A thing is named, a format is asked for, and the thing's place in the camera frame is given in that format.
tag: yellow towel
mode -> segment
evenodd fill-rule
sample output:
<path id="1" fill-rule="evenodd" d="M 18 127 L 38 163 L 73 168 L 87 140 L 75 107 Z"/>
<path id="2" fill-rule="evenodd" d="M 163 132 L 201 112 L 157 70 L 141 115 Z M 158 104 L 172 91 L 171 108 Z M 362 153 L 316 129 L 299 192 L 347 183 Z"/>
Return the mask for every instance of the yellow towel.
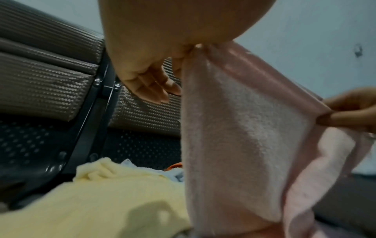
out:
<path id="1" fill-rule="evenodd" d="M 79 166 L 73 182 L 0 215 L 1 238 L 170 238 L 189 228 L 182 183 L 109 158 Z"/>

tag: hand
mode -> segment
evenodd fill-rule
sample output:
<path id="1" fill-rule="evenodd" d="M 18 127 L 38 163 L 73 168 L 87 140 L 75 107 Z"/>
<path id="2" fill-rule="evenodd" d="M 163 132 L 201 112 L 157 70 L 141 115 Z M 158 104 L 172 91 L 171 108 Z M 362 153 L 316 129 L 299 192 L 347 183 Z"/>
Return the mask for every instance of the hand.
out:
<path id="1" fill-rule="evenodd" d="M 376 87 L 355 89 L 324 103 L 335 112 L 317 118 L 318 124 L 376 133 Z"/>
<path id="2" fill-rule="evenodd" d="M 135 95 L 159 104 L 181 88 L 164 73 L 196 44 L 230 41 L 257 22 L 275 0 L 99 0 L 107 52 Z"/>

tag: towel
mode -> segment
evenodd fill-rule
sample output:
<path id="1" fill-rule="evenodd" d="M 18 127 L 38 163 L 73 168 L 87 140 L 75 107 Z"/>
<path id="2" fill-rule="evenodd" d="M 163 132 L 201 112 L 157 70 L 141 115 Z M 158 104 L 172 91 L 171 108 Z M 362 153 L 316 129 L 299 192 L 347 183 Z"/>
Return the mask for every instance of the towel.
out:
<path id="1" fill-rule="evenodd" d="M 315 124 L 330 109 L 234 42 L 183 63 L 188 213 L 204 237 L 326 237 L 311 207 L 368 152 L 363 134 Z"/>
<path id="2" fill-rule="evenodd" d="M 171 238 L 190 227 L 183 183 L 109 158 L 79 166 L 73 182 L 0 214 L 1 238 Z"/>

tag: orange object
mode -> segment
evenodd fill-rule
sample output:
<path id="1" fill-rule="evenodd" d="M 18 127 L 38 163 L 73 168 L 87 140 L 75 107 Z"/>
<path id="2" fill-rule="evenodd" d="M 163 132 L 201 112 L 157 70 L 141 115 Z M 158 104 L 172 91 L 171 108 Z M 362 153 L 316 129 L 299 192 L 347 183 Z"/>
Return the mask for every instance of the orange object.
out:
<path id="1" fill-rule="evenodd" d="M 179 162 L 179 163 L 171 165 L 170 167 L 168 167 L 167 169 L 165 169 L 165 171 L 169 171 L 169 170 L 174 169 L 174 168 L 183 168 L 182 162 Z"/>

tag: pink cloth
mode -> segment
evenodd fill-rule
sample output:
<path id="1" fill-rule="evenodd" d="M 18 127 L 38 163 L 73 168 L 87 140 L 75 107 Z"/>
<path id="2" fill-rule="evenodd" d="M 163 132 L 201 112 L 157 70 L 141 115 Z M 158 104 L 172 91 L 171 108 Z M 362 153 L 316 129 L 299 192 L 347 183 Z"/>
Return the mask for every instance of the pink cloth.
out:
<path id="1" fill-rule="evenodd" d="M 363 134 L 315 125 L 330 109 L 230 42 L 183 64 L 187 206 L 207 237 L 326 237 L 311 207 L 367 153 Z"/>

